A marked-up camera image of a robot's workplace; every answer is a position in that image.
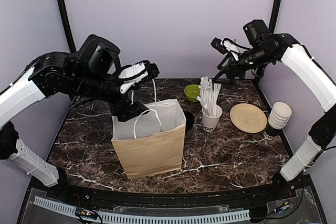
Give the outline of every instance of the plate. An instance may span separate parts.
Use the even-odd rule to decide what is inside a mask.
[[[234,106],[230,111],[230,118],[238,129],[247,133],[258,133],[267,124],[264,112],[260,108],[248,103]]]

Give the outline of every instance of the white wall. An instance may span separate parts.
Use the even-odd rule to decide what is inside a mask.
[[[50,51],[69,51],[56,0],[0,0],[0,90],[34,58]],[[67,111],[69,99],[56,95],[13,119],[25,143],[47,157]],[[14,224],[30,177],[0,161],[0,223]]]
[[[336,0],[282,0],[277,33],[290,33],[307,46],[317,62],[336,80]],[[285,128],[294,151],[303,143],[311,126],[323,110],[317,99],[299,78],[280,63],[268,66],[261,87],[267,99],[288,103],[293,110]],[[336,152],[323,154],[309,170],[328,223],[336,223]]]
[[[273,0],[66,0],[74,38],[95,33],[121,49],[122,64],[148,59],[160,78],[214,76],[214,37],[248,45],[243,26],[270,19]]]

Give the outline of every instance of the marble countertop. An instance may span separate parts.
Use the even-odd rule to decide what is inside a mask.
[[[101,101],[70,111],[49,162],[62,167],[73,185],[132,193],[203,193],[270,184],[272,175],[289,159],[281,138],[261,141],[262,133],[241,132],[229,118],[238,103],[253,104],[268,115],[252,82],[222,86],[218,105],[223,115],[211,133],[202,129],[201,105],[184,95],[187,85],[198,83],[195,79],[156,80],[159,100],[178,99],[184,110],[195,115],[195,125],[185,136],[182,169],[128,180],[111,144],[109,105]],[[146,83],[134,99],[153,102],[152,83]]]

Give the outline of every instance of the white paper bag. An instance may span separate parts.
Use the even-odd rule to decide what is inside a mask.
[[[145,104],[150,111],[127,122],[113,116],[112,144],[128,177],[181,169],[186,119],[176,99]]]

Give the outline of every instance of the green bowl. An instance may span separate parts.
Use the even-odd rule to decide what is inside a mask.
[[[193,85],[189,85],[187,87],[185,87],[184,89],[184,93],[187,96],[187,99],[191,102],[198,102],[197,97],[199,97],[200,95],[200,91],[199,91],[199,87],[196,84]]]

